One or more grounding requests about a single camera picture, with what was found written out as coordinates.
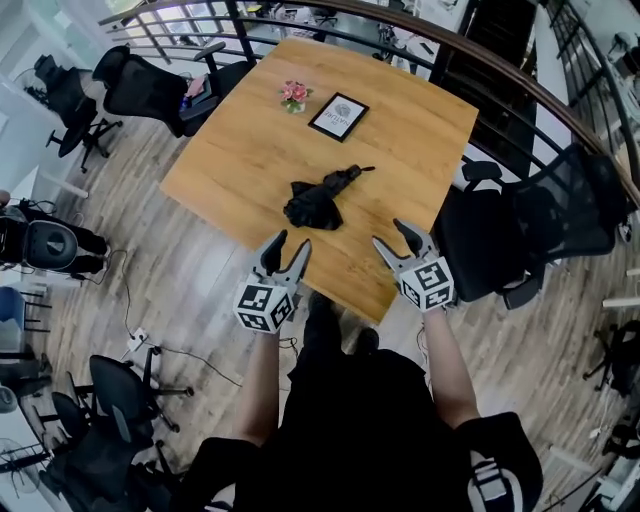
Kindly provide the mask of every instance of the chair seat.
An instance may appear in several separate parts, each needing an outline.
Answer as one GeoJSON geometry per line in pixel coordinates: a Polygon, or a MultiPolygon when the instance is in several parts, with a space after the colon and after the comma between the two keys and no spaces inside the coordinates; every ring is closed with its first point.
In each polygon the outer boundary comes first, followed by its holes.
{"type": "MultiPolygon", "coordinates": [[[[249,71],[251,71],[249,63],[247,61],[241,61],[234,62],[233,64],[229,64],[219,69],[216,72],[215,77],[209,75],[212,87],[215,88],[213,91],[214,96],[218,96],[220,98],[219,101],[222,101],[249,71]]],[[[206,112],[205,114],[188,121],[184,128],[184,135],[187,137],[193,137],[211,113],[212,112],[206,112]]]]}
{"type": "Polygon", "coordinates": [[[251,66],[247,61],[234,62],[219,69],[216,78],[220,98],[225,98],[249,71],[251,71],[251,66]]]}
{"type": "Polygon", "coordinates": [[[46,220],[29,224],[25,237],[24,261],[43,270],[62,270],[76,258],[78,240],[68,227],[46,220]]]}
{"type": "Polygon", "coordinates": [[[73,124],[68,127],[60,144],[60,149],[58,150],[59,158],[67,156],[84,140],[91,130],[91,123],[97,115],[95,100],[89,98],[80,104],[75,112],[73,124]]]}
{"type": "Polygon", "coordinates": [[[477,300],[523,277],[521,235],[497,190],[465,194],[452,187],[435,232],[463,301],[477,300]]]}

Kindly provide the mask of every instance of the black umbrella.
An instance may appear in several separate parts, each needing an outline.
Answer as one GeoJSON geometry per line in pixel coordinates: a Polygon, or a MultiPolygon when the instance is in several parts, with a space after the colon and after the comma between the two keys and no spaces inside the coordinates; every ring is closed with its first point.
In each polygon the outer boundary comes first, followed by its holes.
{"type": "Polygon", "coordinates": [[[342,225],[342,216],[333,198],[360,174],[374,169],[375,167],[361,169],[352,165],[345,171],[327,174],[319,185],[294,181],[291,183],[293,199],[284,207],[284,214],[297,228],[307,226],[316,229],[338,229],[342,225]]]}

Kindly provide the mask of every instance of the table leg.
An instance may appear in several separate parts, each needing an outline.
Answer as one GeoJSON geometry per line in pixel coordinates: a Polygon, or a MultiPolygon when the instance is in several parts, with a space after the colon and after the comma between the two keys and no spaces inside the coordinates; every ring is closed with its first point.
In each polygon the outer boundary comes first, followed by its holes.
{"type": "Polygon", "coordinates": [[[605,299],[602,301],[603,308],[629,308],[640,306],[640,297],[622,297],[619,299],[605,299]]]}
{"type": "Polygon", "coordinates": [[[44,275],[30,274],[24,276],[24,281],[29,284],[44,286],[63,286],[65,288],[80,288],[82,282],[63,274],[50,274],[45,272],[44,275]]]}
{"type": "Polygon", "coordinates": [[[41,176],[42,178],[44,178],[47,181],[50,181],[51,183],[54,183],[55,185],[58,185],[60,188],[63,188],[64,190],[66,190],[67,192],[71,192],[72,194],[77,195],[78,197],[81,197],[82,199],[86,199],[87,197],[89,197],[89,192],[87,192],[86,190],[83,190],[81,188],[78,188],[74,185],[71,185],[70,183],[67,183],[66,181],[62,181],[59,180],[58,178],[51,176],[49,173],[45,172],[45,171],[40,171],[38,173],[39,176],[41,176]]]}

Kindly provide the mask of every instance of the desk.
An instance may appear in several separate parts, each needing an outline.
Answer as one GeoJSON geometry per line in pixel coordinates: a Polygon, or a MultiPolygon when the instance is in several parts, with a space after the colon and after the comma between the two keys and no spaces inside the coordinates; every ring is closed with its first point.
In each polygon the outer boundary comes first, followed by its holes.
{"type": "Polygon", "coordinates": [[[394,217],[430,230],[451,185],[477,110],[438,87],[358,53],[287,39],[229,94],[189,142],[162,190],[250,249],[289,230],[283,261],[306,238],[305,283],[379,323],[396,289],[373,248],[377,235],[406,247],[394,217]],[[288,114],[278,89],[314,90],[306,111],[288,114]],[[370,107],[344,143],[307,126],[341,92],[370,107]],[[293,228],[282,209],[292,181],[319,183],[352,164],[375,165],[337,198],[337,231],[293,228]]]}

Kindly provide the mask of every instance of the picture frame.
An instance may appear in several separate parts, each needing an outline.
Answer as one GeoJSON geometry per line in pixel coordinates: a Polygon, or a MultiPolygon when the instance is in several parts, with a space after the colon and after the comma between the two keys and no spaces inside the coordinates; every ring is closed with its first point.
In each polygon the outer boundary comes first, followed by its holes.
{"type": "Polygon", "coordinates": [[[344,142],[368,110],[369,107],[364,103],[337,92],[313,116],[309,126],[338,142],[344,142]]]}

